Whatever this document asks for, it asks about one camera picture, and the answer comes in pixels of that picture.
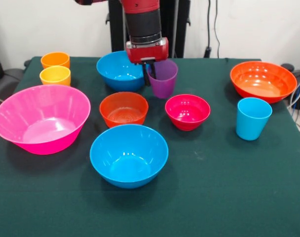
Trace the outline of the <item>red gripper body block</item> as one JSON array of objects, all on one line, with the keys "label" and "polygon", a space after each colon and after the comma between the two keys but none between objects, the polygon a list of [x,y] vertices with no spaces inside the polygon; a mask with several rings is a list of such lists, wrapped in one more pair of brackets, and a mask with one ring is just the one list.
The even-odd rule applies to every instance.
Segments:
[{"label": "red gripper body block", "polygon": [[131,63],[142,64],[148,61],[163,61],[168,58],[169,41],[163,37],[160,41],[136,45],[131,41],[126,43],[126,52]]}]

